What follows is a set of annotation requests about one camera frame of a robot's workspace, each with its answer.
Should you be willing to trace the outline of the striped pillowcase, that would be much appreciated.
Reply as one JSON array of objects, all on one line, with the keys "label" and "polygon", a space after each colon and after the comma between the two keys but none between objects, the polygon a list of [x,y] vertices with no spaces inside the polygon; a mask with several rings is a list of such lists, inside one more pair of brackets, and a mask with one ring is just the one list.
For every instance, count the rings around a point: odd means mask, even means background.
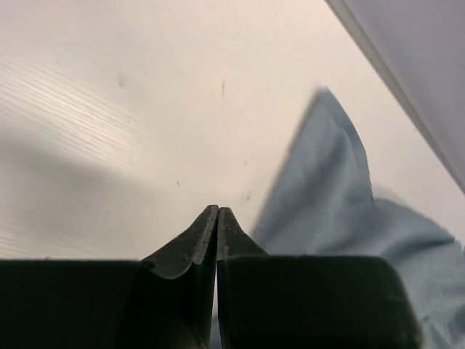
[{"label": "striped pillowcase", "polygon": [[249,236],[279,256],[379,257],[400,277],[422,348],[464,346],[464,253],[438,224],[374,198],[363,144],[330,92],[314,99]]}]

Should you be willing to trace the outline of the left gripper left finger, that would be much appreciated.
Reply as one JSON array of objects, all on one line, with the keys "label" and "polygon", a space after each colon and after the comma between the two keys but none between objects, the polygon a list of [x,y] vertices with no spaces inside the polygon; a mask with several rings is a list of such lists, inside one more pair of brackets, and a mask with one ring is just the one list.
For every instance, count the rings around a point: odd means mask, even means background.
[{"label": "left gripper left finger", "polygon": [[207,348],[217,206],[142,260],[2,260],[3,348]]}]

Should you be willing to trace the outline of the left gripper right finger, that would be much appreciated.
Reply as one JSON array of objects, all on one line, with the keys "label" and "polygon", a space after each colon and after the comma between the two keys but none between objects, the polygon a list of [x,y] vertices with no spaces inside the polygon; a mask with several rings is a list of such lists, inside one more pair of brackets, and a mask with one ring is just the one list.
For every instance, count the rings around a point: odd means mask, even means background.
[{"label": "left gripper right finger", "polygon": [[217,220],[223,348],[422,348],[395,269],[379,257],[266,253],[231,209]]}]

